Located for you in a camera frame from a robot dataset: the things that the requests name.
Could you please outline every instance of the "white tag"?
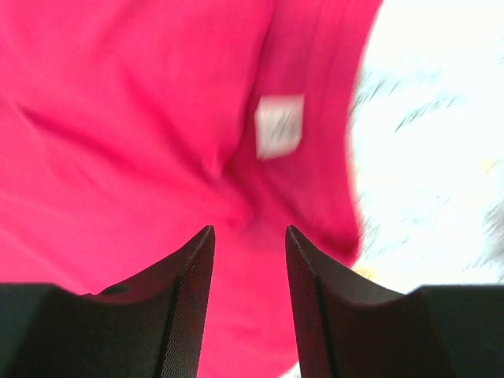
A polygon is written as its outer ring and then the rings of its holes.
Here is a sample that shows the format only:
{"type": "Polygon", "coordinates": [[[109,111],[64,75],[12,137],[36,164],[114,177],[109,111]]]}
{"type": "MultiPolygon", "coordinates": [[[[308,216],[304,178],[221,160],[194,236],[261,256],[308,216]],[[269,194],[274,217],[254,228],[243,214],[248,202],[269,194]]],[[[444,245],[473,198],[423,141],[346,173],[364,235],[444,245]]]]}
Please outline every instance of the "white tag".
{"type": "Polygon", "coordinates": [[[303,105],[303,96],[261,97],[255,111],[258,158],[277,158],[298,148],[303,105]]]}

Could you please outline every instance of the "marble patterned surface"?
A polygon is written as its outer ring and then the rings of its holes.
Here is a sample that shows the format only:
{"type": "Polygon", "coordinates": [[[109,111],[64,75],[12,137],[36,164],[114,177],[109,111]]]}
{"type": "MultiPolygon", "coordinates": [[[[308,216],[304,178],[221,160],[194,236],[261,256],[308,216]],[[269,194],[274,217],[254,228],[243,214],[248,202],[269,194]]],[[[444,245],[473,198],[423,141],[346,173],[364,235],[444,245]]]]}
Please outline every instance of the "marble patterned surface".
{"type": "Polygon", "coordinates": [[[358,264],[385,287],[504,283],[502,20],[491,0],[385,0],[376,19],[351,146],[358,264]]]}

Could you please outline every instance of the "red garment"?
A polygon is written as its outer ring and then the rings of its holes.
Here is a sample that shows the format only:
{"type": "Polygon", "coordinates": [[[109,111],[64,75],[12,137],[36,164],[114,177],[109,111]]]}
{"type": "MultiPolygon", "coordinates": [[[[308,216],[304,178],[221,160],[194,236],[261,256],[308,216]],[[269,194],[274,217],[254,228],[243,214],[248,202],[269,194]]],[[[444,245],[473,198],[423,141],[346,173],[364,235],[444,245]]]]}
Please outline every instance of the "red garment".
{"type": "Polygon", "coordinates": [[[97,292],[214,224],[199,376],[296,361],[284,229],[352,264],[347,109],[380,0],[2,0],[0,280],[97,292]],[[263,95],[303,137],[256,158],[263,95]]]}

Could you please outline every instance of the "red fabric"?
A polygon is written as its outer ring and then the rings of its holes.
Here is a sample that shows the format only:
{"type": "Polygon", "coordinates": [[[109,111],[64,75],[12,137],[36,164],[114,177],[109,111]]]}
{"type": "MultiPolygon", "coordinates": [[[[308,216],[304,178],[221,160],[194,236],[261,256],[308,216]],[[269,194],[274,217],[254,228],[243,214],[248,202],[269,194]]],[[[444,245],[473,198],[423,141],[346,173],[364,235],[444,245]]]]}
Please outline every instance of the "red fabric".
{"type": "Polygon", "coordinates": [[[284,229],[358,251],[346,123],[380,0],[2,0],[0,280],[97,292],[215,224],[199,376],[296,361],[284,229]],[[286,157],[262,95],[305,95],[286,157]]]}

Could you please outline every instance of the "folded cloth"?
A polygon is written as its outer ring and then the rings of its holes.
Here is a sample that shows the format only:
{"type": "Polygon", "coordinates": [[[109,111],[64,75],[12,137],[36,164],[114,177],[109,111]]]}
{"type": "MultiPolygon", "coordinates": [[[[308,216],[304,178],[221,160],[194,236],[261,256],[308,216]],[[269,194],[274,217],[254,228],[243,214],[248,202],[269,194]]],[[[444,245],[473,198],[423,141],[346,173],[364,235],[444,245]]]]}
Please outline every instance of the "folded cloth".
{"type": "Polygon", "coordinates": [[[214,224],[199,376],[296,358],[284,229],[347,265],[347,113],[380,0],[3,0],[0,280],[99,292],[214,224]],[[265,96],[302,137],[258,159],[265,96]]]}

